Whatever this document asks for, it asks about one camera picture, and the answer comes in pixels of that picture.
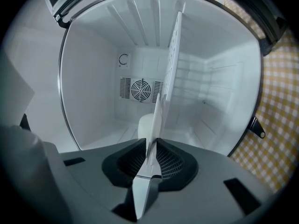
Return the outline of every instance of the fan grille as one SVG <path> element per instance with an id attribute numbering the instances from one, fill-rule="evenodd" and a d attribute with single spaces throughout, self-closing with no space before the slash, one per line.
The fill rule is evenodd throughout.
<path id="1" fill-rule="evenodd" d="M 133 83 L 131 88 L 132 96 L 139 101 L 144 101 L 150 97 L 150 85 L 142 80 L 138 80 Z"/>

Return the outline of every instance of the black rectangular slot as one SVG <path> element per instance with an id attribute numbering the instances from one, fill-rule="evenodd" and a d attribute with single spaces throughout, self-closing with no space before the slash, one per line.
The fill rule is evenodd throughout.
<path id="1" fill-rule="evenodd" d="M 84 158 L 74 158 L 74 159 L 65 160 L 64 164 L 66 166 L 70 166 L 70 165 L 74 165 L 74 164 L 81 163 L 81 162 L 84 162 L 84 161 L 85 161 Z"/>
<path id="2" fill-rule="evenodd" d="M 223 182 L 240 205 L 245 215 L 253 212 L 261 205 L 238 179 L 233 178 Z"/>

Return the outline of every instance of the checkered tablecloth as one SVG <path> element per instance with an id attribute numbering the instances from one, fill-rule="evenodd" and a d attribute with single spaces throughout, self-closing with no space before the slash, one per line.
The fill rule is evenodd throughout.
<path id="1" fill-rule="evenodd" d="M 217 0 L 265 37 L 252 18 L 232 0 Z M 287 29 L 263 58 L 262 98 L 256 117 L 264 139 L 248 131 L 231 158 L 267 183 L 273 192 L 292 176 L 299 161 L 299 44 Z"/>

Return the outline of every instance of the freezer compartment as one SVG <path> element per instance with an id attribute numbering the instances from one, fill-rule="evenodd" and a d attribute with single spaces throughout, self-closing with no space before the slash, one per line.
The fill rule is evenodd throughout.
<path id="1" fill-rule="evenodd" d="M 163 90 L 179 12 L 162 137 L 226 155 L 238 142 L 261 77 L 258 41 L 246 26 L 206 0 L 105 0 L 72 20 L 61 55 L 65 116 L 82 149 L 136 138 Z"/>

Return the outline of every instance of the air vent grate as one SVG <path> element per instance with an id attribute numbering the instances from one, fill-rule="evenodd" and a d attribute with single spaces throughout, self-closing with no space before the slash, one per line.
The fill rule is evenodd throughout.
<path id="1" fill-rule="evenodd" d="M 130 99 L 131 78 L 121 78 L 120 97 Z"/>
<path id="2" fill-rule="evenodd" d="M 153 92 L 152 103 L 155 103 L 157 101 L 158 93 L 160 93 L 160 97 L 161 97 L 162 89 L 163 89 L 163 82 L 155 81 L 154 82 L 154 92 Z"/>
<path id="3" fill-rule="evenodd" d="M 132 96 L 139 101 L 144 101 L 150 97 L 150 85 L 142 80 L 136 81 L 131 88 Z"/>

